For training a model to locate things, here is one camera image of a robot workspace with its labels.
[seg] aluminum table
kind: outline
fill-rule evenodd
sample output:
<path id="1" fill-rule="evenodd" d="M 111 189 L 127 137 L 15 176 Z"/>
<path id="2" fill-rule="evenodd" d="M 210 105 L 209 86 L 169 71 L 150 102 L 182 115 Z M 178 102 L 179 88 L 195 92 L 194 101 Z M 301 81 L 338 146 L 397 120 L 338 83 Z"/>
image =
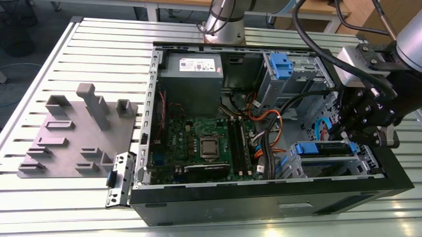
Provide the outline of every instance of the aluminum table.
<path id="1" fill-rule="evenodd" d="M 337 54 L 360 40 L 312 33 Z M 48 97 L 82 100 L 75 89 L 94 83 L 107 101 L 139 104 L 131 151 L 138 152 L 153 41 L 202 42 L 195 25 L 84 18 L 71 22 L 0 134 L 0 235 L 105 236 L 420 236 L 422 233 L 422 126 L 409 115 L 397 127 L 394 150 L 416 188 L 340 215 L 150 228 L 133 210 L 105 210 L 106 178 L 20 179 L 19 163 L 46 117 Z M 251 45 L 306 47 L 294 31 L 246 29 Z"/>

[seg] gray block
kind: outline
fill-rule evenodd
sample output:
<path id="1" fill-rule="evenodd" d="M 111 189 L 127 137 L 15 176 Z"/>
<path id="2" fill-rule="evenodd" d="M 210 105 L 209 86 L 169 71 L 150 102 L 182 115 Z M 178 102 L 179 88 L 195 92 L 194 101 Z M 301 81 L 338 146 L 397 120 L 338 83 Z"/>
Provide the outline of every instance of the gray block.
<path id="1" fill-rule="evenodd" d="M 107 172 L 113 171 L 114 163 L 106 153 L 103 153 L 103 156 L 102 156 L 101 166 L 105 168 Z"/>
<path id="2" fill-rule="evenodd" d="M 87 103 L 87 109 L 94 117 L 98 126 L 102 131 L 110 129 L 110 122 L 106 117 L 106 113 L 101 107 L 99 99 L 94 94 L 95 86 L 90 83 L 80 83 L 76 89 L 76 95 L 84 99 Z"/>
<path id="3" fill-rule="evenodd" d="M 68 140 L 66 137 L 40 137 L 36 140 L 39 146 L 67 146 Z"/>
<path id="4" fill-rule="evenodd" d="M 27 155 L 34 159 L 36 158 L 50 158 L 52 157 L 52 152 L 47 147 L 32 147 L 27 151 Z"/>
<path id="5" fill-rule="evenodd" d="M 66 116 L 64 107 L 71 106 L 64 95 L 52 95 L 46 103 L 52 116 Z"/>
<path id="6" fill-rule="evenodd" d="M 46 128 L 48 130 L 66 130 L 70 129 L 72 130 L 75 128 L 75 124 L 70 120 L 63 120 L 63 121 L 48 121 L 46 123 Z"/>
<path id="7" fill-rule="evenodd" d="M 94 162 L 76 163 L 75 169 L 82 174 L 93 174 L 99 172 L 99 167 Z"/>
<path id="8" fill-rule="evenodd" d="M 46 171 L 46 166 L 42 163 L 22 163 L 19 165 L 19 172 L 24 174 L 43 174 Z"/>
<path id="9" fill-rule="evenodd" d="M 118 100 L 117 111 L 121 118 L 131 118 L 135 116 L 130 100 Z"/>
<path id="10" fill-rule="evenodd" d="M 102 158 L 103 152 L 97 148 L 82 148 L 80 154 L 84 158 Z"/>

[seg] gray fixture plate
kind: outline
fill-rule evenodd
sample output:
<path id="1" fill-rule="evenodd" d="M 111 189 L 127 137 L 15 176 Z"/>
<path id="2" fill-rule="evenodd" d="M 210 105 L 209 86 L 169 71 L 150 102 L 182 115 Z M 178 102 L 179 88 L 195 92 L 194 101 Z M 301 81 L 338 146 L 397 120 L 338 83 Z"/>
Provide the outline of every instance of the gray fixture plate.
<path id="1" fill-rule="evenodd" d="M 86 102 L 70 102 L 71 106 L 63 106 L 67 116 L 52 116 L 47 114 L 39 134 L 34 140 L 31 148 L 47 147 L 51 151 L 50 157 L 32 158 L 26 156 L 22 168 L 31 168 L 31 164 L 40 163 L 46 168 L 34 170 L 34 172 L 18 172 L 20 178 L 86 178 L 107 177 L 113 170 L 115 155 L 127 152 L 133 139 L 133 130 L 135 125 L 135 115 L 131 117 L 119 117 L 117 111 L 117 102 L 107 102 L 109 111 L 107 120 L 110 129 L 101 131 L 99 126 L 91 117 L 86 108 Z M 138 110 L 137 104 L 131 104 L 133 111 Z M 75 124 L 74 129 L 47 129 L 46 125 L 52 121 L 71 120 Z M 40 138 L 67 138 L 67 145 L 38 145 Z M 102 152 L 93 155 L 80 154 L 82 149 L 93 150 L 99 148 Z M 102 158 L 98 153 L 106 153 L 107 158 Z"/>

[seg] wooden table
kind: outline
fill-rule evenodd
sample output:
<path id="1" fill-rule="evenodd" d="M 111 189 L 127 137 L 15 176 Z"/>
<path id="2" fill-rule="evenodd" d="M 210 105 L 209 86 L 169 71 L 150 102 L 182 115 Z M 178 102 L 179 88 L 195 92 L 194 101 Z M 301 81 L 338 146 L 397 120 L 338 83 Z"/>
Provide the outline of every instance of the wooden table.
<path id="1" fill-rule="evenodd" d="M 378 12 L 374 8 L 374 4 L 369 0 L 344 0 L 345 4 L 353 11 L 352 16 L 348 18 L 348 22 L 356 26 L 382 29 L 385 26 L 380 20 Z M 397 33 L 402 31 L 409 24 L 414 16 L 422 10 L 421 0 L 382 0 L 381 6 L 384 12 L 390 20 L 392 26 Z M 341 34 L 362 35 L 372 43 L 389 44 L 392 38 L 389 36 L 378 35 L 365 31 L 357 31 L 341 26 L 338 29 Z"/>
<path id="2" fill-rule="evenodd" d="M 119 5 L 145 7 L 149 13 L 149 21 L 159 21 L 159 9 L 178 9 L 193 11 L 209 11 L 211 0 L 58 0 L 62 2 L 91 3 L 103 5 Z M 342 6 L 345 16 L 350 15 L 350 10 Z M 246 12 L 250 15 L 262 15 L 271 17 L 291 17 L 291 14 L 266 14 L 263 12 Z M 299 18 L 330 21 L 325 32 L 336 33 L 341 22 L 337 17 L 336 8 L 328 5 L 326 0 L 308 0 L 299 12 Z"/>

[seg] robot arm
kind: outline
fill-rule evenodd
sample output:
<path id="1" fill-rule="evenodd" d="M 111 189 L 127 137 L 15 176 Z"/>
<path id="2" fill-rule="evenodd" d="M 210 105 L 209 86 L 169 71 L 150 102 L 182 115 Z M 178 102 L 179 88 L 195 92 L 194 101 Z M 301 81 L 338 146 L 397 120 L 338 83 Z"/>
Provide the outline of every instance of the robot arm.
<path id="1" fill-rule="evenodd" d="M 337 68 L 344 87 L 338 99 L 340 123 L 330 139 L 348 136 L 374 147 L 397 148 L 394 131 L 404 117 L 422 107 L 422 11 L 390 45 L 360 44 L 346 47 L 340 58 L 385 81 L 397 93 L 393 99 L 376 98 L 356 77 Z"/>
<path id="2" fill-rule="evenodd" d="M 278 13 L 290 9 L 295 0 L 213 0 L 206 25 L 198 25 L 209 43 L 242 44 L 246 11 Z"/>
<path id="3" fill-rule="evenodd" d="M 301 27 L 298 12 L 306 0 L 297 3 L 294 22 L 310 48 L 333 65 L 342 81 L 337 106 L 338 123 L 330 129 L 330 140 L 342 137 L 373 147 L 398 147 L 394 131 L 404 117 L 422 107 L 422 11 L 398 36 L 373 0 L 394 40 L 390 45 L 348 46 L 334 58 L 325 54 Z M 214 0 L 206 25 L 198 25 L 209 43 L 245 42 L 243 16 L 246 11 L 279 12 L 290 9 L 295 0 Z"/>

